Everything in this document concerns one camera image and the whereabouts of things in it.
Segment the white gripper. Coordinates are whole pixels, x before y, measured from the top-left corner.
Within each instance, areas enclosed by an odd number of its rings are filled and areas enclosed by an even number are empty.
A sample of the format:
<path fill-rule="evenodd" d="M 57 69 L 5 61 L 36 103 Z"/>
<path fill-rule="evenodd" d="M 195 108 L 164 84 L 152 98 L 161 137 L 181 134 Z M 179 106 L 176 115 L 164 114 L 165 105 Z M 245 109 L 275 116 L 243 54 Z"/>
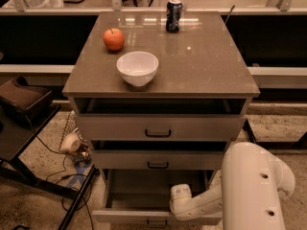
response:
<path fill-rule="evenodd" d="M 192 200 L 192 192 L 188 184 L 179 184 L 171 188 L 170 209 L 173 214 L 182 213 Z"/>

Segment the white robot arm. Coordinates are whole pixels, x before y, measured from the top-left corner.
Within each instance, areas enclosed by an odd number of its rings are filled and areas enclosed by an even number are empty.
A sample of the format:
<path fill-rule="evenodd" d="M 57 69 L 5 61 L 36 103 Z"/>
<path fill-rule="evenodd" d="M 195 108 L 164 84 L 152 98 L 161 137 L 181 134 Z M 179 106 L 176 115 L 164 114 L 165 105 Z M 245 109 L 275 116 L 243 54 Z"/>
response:
<path fill-rule="evenodd" d="M 224 154 L 220 185 L 193 196 L 187 184 L 171 188 L 178 220 L 223 214 L 224 230 L 286 230 L 280 201 L 295 190 L 291 168 L 262 147 L 236 143 Z"/>

